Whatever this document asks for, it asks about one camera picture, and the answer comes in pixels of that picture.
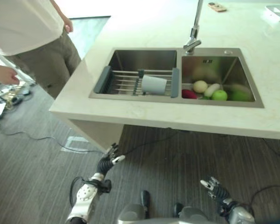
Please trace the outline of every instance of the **khaki pants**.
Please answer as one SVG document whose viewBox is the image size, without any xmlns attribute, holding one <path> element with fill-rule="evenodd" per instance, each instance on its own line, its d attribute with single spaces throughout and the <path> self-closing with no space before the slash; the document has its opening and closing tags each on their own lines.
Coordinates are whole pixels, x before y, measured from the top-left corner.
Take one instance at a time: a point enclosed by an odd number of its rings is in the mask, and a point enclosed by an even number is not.
<svg viewBox="0 0 280 224">
<path fill-rule="evenodd" d="M 53 98 L 58 96 L 81 62 L 77 49 L 65 31 L 46 45 L 5 57 L 31 76 Z"/>
</svg>

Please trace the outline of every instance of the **kitchen faucet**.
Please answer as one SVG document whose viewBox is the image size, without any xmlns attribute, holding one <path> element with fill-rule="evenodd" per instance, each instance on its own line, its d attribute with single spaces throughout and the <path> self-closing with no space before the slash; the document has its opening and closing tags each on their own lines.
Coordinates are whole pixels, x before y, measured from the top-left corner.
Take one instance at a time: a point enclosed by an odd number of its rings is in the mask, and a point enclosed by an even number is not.
<svg viewBox="0 0 280 224">
<path fill-rule="evenodd" d="M 194 53 L 194 47 L 201 44 L 201 41 L 197 40 L 197 34 L 198 34 L 198 31 L 199 31 L 198 22 L 199 22 L 199 18 L 200 18 L 201 9 L 202 9 L 202 4 L 203 4 L 203 0 L 199 0 L 198 5 L 197 5 L 197 10 L 196 10 L 196 17 L 195 17 L 194 26 L 191 30 L 190 39 L 183 46 L 183 48 L 186 50 L 186 54 L 193 54 Z"/>
</svg>

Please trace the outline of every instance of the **white cup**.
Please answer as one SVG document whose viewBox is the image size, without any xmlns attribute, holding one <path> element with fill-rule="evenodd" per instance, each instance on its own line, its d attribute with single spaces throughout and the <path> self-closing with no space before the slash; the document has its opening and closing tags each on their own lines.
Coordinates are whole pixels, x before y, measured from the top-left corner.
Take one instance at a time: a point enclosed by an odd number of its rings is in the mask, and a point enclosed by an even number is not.
<svg viewBox="0 0 280 224">
<path fill-rule="evenodd" d="M 164 95 L 167 79 L 144 75 L 142 78 L 142 92 Z"/>
</svg>

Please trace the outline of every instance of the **marble countertop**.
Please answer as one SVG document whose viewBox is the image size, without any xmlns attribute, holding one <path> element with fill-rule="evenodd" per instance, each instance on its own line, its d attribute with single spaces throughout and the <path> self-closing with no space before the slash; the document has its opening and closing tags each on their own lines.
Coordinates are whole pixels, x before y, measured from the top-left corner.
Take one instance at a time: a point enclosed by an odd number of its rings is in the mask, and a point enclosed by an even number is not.
<svg viewBox="0 0 280 224">
<path fill-rule="evenodd" d="M 140 4 L 114 14 L 50 111 L 65 119 L 171 127 L 280 139 L 280 22 L 267 3 L 224 3 L 202 8 L 203 48 L 240 48 L 265 108 L 187 105 L 89 98 L 114 48 L 181 48 L 194 23 L 196 4 L 181 0 Z"/>
</svg>

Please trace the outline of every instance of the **dish rack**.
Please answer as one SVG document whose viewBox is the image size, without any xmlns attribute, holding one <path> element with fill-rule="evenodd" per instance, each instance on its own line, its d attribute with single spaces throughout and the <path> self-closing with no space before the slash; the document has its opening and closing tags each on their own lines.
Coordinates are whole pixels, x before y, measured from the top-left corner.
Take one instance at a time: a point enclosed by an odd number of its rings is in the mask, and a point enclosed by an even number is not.
<svg viewBox="0 0 280 224">
<path fill-rule="evenodd" d="M 165 94 L 163 96 L 176 98 L 179 93 L 179 69 L 172 70 L 145 70 L 122 71 L 112 70 L 111 66 L 105 66 L 103 72 L 94 87 L 96 94 L 119 94 L 131 96 L 153 95 L 143 92 L 142 78 L 144 75 L 164 78 L 167 80 Z"/>
</svg>

